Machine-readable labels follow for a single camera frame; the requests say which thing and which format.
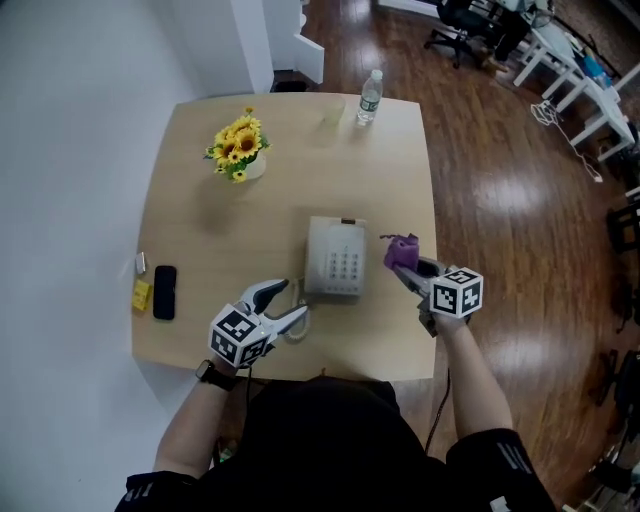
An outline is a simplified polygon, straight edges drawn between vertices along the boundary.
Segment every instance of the black shirt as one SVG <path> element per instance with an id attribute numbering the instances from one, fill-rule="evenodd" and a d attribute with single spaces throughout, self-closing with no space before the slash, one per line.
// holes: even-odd
<path id="1" fill-rule="evenodd" d="M 127 491 L 118 512 L 247 505 L 492 511 L 501 497 L 512 511 L 554 510 L 515 432 L 469 436 L 445 465 L 425 455 L 390 384 L 329 378 L 269 384 L 251 403 L 238 453 L 200 480 L 135 475 Z"/>

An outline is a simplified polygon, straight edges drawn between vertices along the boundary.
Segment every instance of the yellow sticky note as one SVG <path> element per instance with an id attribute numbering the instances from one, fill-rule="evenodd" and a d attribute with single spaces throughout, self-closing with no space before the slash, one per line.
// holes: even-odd
<path id="1" fill-rule="evenodd" d="M 144 311 L 147 309 L 150 296 L 151 285 L 141 281 L 140 279 L 136 280 L 136 285 L 133 288 L 133 299 L 131 299 L 131 305 L 140 311 Z"/>

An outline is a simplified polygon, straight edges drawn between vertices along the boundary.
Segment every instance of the white vase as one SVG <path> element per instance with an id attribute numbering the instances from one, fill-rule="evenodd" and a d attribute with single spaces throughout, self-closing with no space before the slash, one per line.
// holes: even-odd
<path id="1" fill-rule="evenodd" d="M 248 180 L 255 180 L 264 174 L 267 170 L 267 159 L 262 154 L 262 151 L 258 153 L 256 159 L 247 165 L 245 172 L 247 173 Z"/>

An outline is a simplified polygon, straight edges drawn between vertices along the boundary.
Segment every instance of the hand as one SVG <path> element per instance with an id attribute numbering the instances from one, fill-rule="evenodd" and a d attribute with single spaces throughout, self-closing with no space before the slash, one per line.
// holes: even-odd
<path id="1" fill-rule="evenodd" d="M 226 375 L 227 377 L 235 377 L 238 373 L 237 368 L 231 366 L 215 353 L 211 356 L 210 361 L 213 363 L 213 366 L 215 366 L 216 370 L 218 370 L 221 374 Z"/>
<path id="2" fill-rule="evenodd" d="M 467 322 L 464 318 L 453 318 L 451 316 L 439 315 L 438 313 L 433 313 L 433 318 L 436 321 L 438 334 L 442 335 L 450 336 L 455 333 L 460 327 L 467 325 Z"/>

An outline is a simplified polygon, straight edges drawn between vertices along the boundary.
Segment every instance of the watch strap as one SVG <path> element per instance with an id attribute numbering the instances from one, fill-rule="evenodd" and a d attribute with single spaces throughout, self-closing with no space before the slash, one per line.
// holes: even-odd
<path id="1" fill-rule="evenodd" d="M 205 370 L 204 374 L 199 377 L 199 379 L 201 382 L 213 384 L 225 391 L 231 391 L 238 382 L 237 378 L 229 377 L 228 375 L 224 375 L 216 370 L 215 365 L 211 361 L 209 361 L 209 367 Z"/>

